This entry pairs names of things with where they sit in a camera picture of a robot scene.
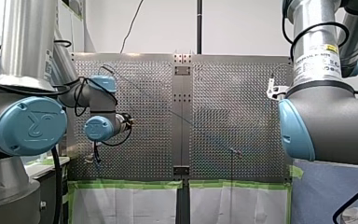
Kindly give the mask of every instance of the blue joint cap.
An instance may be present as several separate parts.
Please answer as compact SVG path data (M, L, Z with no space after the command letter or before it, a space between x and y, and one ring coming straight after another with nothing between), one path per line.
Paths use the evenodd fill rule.
M283 149L295 159L315 161L315 149L307 127L290 100L279 102Z
M62 139L66 121L62 106L50 98L21 99L0 115L0 151L10 156L45 153Z
M107 89L109 92L116 92L116 81L113 77L93 76L90 79ZM102 91L102 88L92 82L89 85L96 90Z
M89 140L103 142L113 137L114 126L109 119L101 116L94 116L87 120L84 125L84 132Z
M357 76L358 76L358 60L356 66L354 67L353 71L348 77L357 77Z

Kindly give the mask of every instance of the white wall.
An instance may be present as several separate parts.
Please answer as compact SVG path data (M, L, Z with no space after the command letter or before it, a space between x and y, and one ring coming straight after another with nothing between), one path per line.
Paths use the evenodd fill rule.
M86 51L120 52L139 0L86 0ZM124 52L189 53L196 48L196 1L145 0Z
M139 0L86 0L85 51L119 52ZM281 1L203 1L203 53L289 55ZM196 51L197 0L145 0L124 52ZM340 10L337 20L343 20ZM292 36L293 26L286 23ZM346 79L358 90L358 77Z

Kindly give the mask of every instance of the metal post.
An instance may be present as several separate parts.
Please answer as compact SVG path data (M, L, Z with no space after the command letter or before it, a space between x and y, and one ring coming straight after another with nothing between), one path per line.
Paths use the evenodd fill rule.
M202 54L202 0L197 0L197 54Z
M6 0L0 85L54 91L50 85L57 1Z

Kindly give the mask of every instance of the sticker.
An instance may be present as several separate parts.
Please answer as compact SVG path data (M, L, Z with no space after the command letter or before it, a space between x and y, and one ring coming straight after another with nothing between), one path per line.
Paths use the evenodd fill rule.
M310 50L330 50L331 52L335 52L338 54L338 48L334 45L315 45L310 47Z
M43 79L46 80L47 82L50 82L52 73L53 73L53 53L50 50L46 50L45 75Z
M338 49L336 48L336 46L333 45L326 45L326 49L331 50L335 53L338 53Z
M296 79L303 76L341 77L339 56L328 49L312 50L299 57L295 62Z

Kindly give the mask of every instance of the silver metal housing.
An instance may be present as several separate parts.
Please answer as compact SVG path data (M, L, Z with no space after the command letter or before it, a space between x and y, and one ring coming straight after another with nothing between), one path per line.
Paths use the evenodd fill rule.
M339 55L341 57L342 76L348 77L357 64L358 56L354 55L358 53L358 16L347 13L344 19L344 25L350 30L350 37L347 43L339 49ZM345 32L340 31L339 42L341 43L345 39Z
M0 84L54 91L50 85L57 1L6 0Z
M0 160L0 223L39 223L39 187L29 181L20 157Z
M294 0L288 8L288 19L295 26L295 36L312 25L335 21L335 12L339 5L340 0ZM320 55L330 52L332 54L327 58ZM324 63L324 59L333 60L333 64L337 64L330 66L331 64ZM314 80L340 81L336 27L318 26L301 37L295 46L294 63L294 86Z

